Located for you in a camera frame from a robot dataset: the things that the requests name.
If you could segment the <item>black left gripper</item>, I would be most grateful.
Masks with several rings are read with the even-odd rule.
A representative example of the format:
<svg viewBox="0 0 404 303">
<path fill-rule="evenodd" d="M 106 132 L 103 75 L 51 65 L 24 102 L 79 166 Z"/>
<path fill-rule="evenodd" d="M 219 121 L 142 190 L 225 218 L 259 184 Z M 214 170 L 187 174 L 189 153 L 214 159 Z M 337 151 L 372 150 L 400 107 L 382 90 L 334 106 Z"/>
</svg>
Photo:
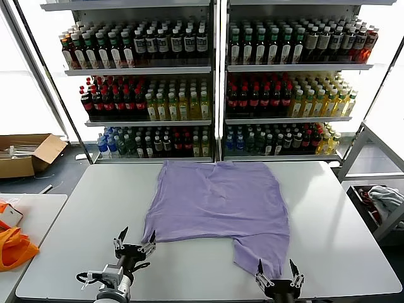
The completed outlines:
<svg viewBox="0 0 404 303">
<path fill-rule="evenodd" d="M 137 270 L 148 267 L 150 262 L 146 262 L 146 254 L 151 254 L 156 248 L 156 230 L 153 231 L 149 241 L 141 247 L 124 243 L 128 229 L 129 227 L 126 227 L 113 240 L 115 255 L 118 259 L 117 266 L 123 268 L 124 275 L 130 275 Z"/>
</svg>

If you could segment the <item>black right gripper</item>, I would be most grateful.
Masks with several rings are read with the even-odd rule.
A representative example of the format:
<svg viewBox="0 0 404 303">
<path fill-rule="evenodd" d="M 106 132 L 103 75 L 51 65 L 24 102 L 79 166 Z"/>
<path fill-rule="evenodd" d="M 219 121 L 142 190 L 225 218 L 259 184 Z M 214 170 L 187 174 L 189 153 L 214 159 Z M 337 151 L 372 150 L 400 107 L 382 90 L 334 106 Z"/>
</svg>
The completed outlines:
<svg viewBox="0 0 404 303">
<path fill-rule="evenodd" d="M 255 281 L 260 288 L 264 288 L 265 296 L 273 299 L 274 303 L 294 303 L 300 296 L 300 287 L 304 283 L 304 275 L 289 259 L 292 280 L 270 280 L 264 275 L 262 260 L 259 259 Z"/>
</svg>

